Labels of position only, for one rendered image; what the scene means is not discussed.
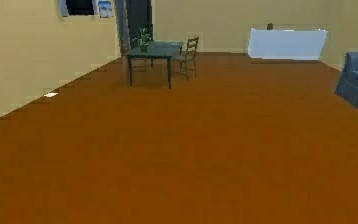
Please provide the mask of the blue grey sofa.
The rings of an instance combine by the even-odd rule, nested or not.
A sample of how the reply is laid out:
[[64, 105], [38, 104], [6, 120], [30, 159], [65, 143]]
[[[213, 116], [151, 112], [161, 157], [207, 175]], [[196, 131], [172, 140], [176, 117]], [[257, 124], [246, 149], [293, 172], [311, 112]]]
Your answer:
[[334, 93], [358, 109], [358, 52], [347, 52]]

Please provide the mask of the white low cabinet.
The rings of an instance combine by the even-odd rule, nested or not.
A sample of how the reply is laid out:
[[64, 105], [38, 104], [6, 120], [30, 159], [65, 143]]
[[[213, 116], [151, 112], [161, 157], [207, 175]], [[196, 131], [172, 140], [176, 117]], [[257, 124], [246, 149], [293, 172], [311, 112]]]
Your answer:
[[251, 29], [248, 55], [257, 59], [318, 60], [326, 30]]

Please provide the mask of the green potted house plant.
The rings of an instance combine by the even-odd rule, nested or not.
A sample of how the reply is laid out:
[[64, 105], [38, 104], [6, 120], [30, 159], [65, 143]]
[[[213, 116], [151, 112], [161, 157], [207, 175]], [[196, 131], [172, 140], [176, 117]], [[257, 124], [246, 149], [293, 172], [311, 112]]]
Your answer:
[[136, 37], [132, 40], [131, 47], [139, 48], [142, 52], [148, 51], [149, 43], [152, 41], [152, 36], [147, 27], [140, 27]]

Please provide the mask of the dark green dining table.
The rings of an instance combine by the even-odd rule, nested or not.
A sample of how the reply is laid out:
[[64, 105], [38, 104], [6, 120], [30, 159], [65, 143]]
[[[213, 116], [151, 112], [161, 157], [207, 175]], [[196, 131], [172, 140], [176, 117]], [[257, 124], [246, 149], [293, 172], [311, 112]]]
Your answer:
[[167, 66], [167, 81], [168, 87], [171, 87], [171, 61], [176, 52], [181, 52], [183, 42], [164, 42], [164, 41], [152, 41], [147, 48], [143, 50], [141, 47], [135, 47], [126, 53], [128, 63], [128, 77], [129, 85], [133, 85], [133, 66], [132, 60], [138, 59], [165, 59]]

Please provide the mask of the dark open doorway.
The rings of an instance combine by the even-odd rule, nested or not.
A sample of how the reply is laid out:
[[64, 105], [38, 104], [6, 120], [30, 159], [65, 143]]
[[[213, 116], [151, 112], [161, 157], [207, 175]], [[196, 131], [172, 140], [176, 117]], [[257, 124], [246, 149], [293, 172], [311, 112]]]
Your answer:
[[137, 46], [135, 38], [139, 29], [146, 28], [149, 33], [153, 32], [152, 23], [152, 0], [126, 0], [128, 28], [131, 47]]

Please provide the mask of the blue framed wall picture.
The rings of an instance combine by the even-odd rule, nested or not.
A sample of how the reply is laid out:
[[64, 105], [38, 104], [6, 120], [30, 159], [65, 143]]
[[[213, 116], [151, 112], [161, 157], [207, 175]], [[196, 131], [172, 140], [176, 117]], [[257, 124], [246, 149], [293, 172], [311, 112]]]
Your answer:
[[113, 16], [112, 3], [110, 0], [99, 0], [98, 7], [101, 18], [111, 18]]

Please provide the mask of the brown wooden slatted chair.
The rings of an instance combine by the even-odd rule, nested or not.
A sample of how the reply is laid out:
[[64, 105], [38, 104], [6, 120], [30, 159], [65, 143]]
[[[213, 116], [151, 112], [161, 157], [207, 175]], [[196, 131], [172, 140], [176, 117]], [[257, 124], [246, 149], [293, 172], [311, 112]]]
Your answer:
[[131, 62], [128, 62], [126, 53], [130, 50], [130, 44], [127, 37], [121, 38], [121, 54], [123, 61], [127, 69], [132, 72], [146, 73], [147, 72], [147, 60], [144, 58], [134, 58]]
[[187, 40], [184, 52], [174, 55], [172, 60], [179, 63], [178, 73], [185, 75], [189, 79], [189, 72], [193, 72], [197, 76], [196, 70], [196, 54], [198, 49], [199, 37], [192, 37]]

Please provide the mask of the dark window with pale frame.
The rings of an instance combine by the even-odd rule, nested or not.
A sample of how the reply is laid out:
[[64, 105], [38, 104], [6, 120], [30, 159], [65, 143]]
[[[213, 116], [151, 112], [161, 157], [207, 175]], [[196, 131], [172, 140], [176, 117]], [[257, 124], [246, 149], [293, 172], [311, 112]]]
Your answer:
[[58, 6], [63, 17], [97, 14], [97, 0], [58, 0]]

